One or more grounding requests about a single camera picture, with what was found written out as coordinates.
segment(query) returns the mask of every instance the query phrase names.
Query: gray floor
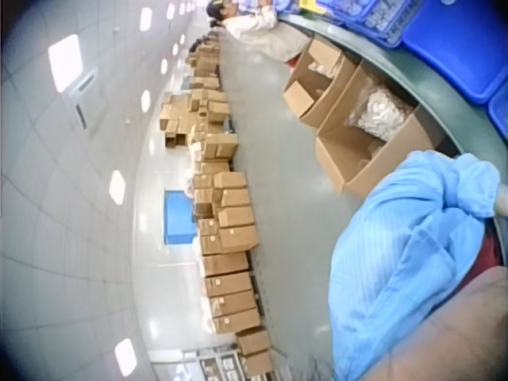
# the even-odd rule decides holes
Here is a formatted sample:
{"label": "gray floor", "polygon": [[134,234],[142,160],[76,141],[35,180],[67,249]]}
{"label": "gray floor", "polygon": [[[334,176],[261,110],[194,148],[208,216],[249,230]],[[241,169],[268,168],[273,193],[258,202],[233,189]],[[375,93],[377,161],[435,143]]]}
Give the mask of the gray floor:
{"label": "gray floor", "polygon": [[289,69],[225,44],[221,62],[260,234],[253,252],[266,324],[294,368],[310,357],[330,364],[327,305],[333,246],[360,201],[338,197],[314,153],[314,133],[283,100]]}

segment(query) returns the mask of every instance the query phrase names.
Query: worker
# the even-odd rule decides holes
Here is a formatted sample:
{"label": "worker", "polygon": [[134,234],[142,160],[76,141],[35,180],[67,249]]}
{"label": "worker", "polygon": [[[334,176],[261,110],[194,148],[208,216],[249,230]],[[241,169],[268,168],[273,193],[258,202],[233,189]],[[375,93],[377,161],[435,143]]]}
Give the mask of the worker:
{"label": "worker", "polygon": [[212,0],[206,12],[213,18],[210,26],[221,25],[240,42],[294,67],[309,37],[291,25],[279,22],[271,0],[259,0],[259,5],[255,14],[241,16],[238,4]]}
{"label": "worker", "polygon": [[439,306],[502,263],[487,219],[508,214],[497,169],[412,152],[368,195],[333,250],[335,372],[356,381]]}

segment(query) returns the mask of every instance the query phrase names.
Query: white shirt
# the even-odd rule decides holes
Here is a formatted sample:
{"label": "white shirt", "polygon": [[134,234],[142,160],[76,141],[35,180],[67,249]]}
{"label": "white shirt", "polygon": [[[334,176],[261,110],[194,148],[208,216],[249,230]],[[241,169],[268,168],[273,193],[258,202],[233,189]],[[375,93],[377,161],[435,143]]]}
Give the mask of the white shirt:
{"label": "white shirt", "polygon": [[257,14],[227,18],[222,24],[237,40],[282,62],[295,58],[309,42],[299,30],[278,22],[273,6],[265,6]]}

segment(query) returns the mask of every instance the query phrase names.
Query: blue jacket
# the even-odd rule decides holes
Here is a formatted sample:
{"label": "blue jacket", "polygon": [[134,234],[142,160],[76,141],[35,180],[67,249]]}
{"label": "blue jacket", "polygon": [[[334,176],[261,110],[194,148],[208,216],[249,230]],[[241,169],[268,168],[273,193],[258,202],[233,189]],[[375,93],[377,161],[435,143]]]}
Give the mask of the blue jacket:
{"label": "blue jacket", "polygon": [[472,155],[413,152],[368,196],[333,250],[337,378],[357,380],[443,302],[473,265],[499,173]]}

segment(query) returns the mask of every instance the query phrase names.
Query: air vent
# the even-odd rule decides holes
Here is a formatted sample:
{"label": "air vent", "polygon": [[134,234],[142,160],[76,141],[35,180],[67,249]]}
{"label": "air vent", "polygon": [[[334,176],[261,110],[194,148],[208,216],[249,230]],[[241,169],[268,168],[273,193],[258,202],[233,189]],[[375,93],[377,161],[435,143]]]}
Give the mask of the air vent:
{"label": "air vent", "polygon": [[83,129],[93,129],[105,111],[97,68],[75,87],[71,98]]}

